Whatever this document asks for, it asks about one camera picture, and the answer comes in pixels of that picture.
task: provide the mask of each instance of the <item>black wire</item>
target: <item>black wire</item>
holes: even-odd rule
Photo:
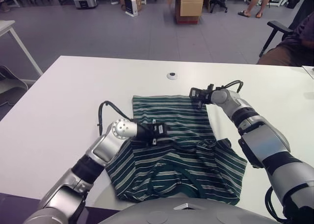
[[[221,88],[229,88],[233,85],[236,85],[236,84],[239,84],[239,87],[237,88],[237,93],[240,92],[241,88],[243,87],[243,82],[241,80],[235,80],[235,81],[232,81],[228,84],[226,84],[225,86],[221,86]]]
[[[103,106],[104,104],[106,105],[110,105],[112,107],[112,109],[114,109],[119,115],[121,115],[123,118],[126,118],[127,120],[131,119],[126,116],[115,104],[113,104],[112,102],[105,100],[104,102],[102,102],[99,105],[98,108],[98,126],[99,126],[99,135],[101,136],[103,134]]]
[[[110,105],[112,107],[112,109],[114,109],[119,115],[121,115],[123,118],[133,122],[133,119],[130,119],[128,116],[126,116],[115,104],[113,104],[112,102],[105,100],[104,102],[102,102],[99,105],[98,108],[98,124],[97,126],[99,127],[99,135],[101,136],[103,134],[103,106],[104,105]],[[147,134],[149,134],[150,136],[152,136],[152,132],[149,130],[149,128],[147,128],[146,126],[136,123],[139,127],[141,127],[142,129],[144,129],[144,131],[146,131]]]
[[[273,188],[270,187],[267,192],[266,192],[266,195],[265,195],[265,206],[266,206],[266,209],[268,210],[269,214],[278,222],[280,223],[284,223],[284,224],[289,224],[291,223],[291,220],[289,219],[281,219],[277,216],[276,214],[276,211],[273,207],[273,204],[271,203],[271,194],[273,192]]]

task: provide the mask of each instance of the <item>sandal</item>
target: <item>sandal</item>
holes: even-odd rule
[[[244,10],[238,12],[237,14],[240,15],[240,16],[243,16],[243,17],[250,17],[250,16],[248,16],[248,15],[246,15],[246,14],[244,13]]]
[[[263,15],[263,13],[262,13],[262,12],[261,12],[261,13],[259,13],[259,12],[258,12],[258,13],[255,15],[255,17],[256,17],[256,18],[261,18],[261,17],[262,17],[262,15]]]

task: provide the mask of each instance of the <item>gray floor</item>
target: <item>gray floor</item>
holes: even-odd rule
[[[148,2],[134,18],[119,4],[77,10],[54,2],[1,12],[0,19],[16,21],[16,32],[43,71],[60,55],[255,64],[272,30],[266,23],[278,20],[289,25],[302,3],[295,9],[266,8],[263,17],[256,19],[237,15],[246,7],[243,0],[228,0],[228,13],[219,7],[213,14],[204,10],[199,24],[177,25],[166,0]],[[270,47],[280,40],[277,35]],[[18,77],[38,78],[8,34],[0,37],[0,53],[0,64]],[[7,111],[5,108],[0,107],[0,112]]]

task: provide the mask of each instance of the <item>green striped fabric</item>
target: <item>green striped fabric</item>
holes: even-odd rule
[[[133,114],[142,124],[166,123],[175,142],[124,144],[106,168],[119,199],[140,202],[182,192],[237,204],[247,162],[228,139],[216,140],[205,106],[198,110],[185,96],[134,96]]]

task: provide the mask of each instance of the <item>white table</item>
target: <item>white table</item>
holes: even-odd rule
[[[16,42],[20,45],[23,52],[26,54],[30,62],[32,63],[33,67],[35,68],[36,72],[39,74],[39,76],[43,75],[42,70],[39,68],[33,57],[30,55],[26,47],[24,46],[23,42],[20,40],[19,36],[13,29],[12,25],[15,23],[15,21],[0,21],[0,37],[4,35],[5,33],[9,32],[9,34],[16,40]]]
[[[178,79],[167,79],[169,72]],[[98,106],[104,100],[132,116],[133,95],[188,95],[191,87],[235,79],[244,81],[241,96],[286,135],[293,155],[314,166],[314,81],[302,68],[62,56],[0,122],[0,192],[42,198],[98,137]],[[222,110],[210,105],[208,113],[216,137],[228,137],[245,157]],[[104,128],[118,118],[104,108]],[[109,209],[130,205],[116,201],[108,185],[103,173],[87,203]],[[238,206],[269,217],[264,207],[269,186],[266,172],[248,165]]]

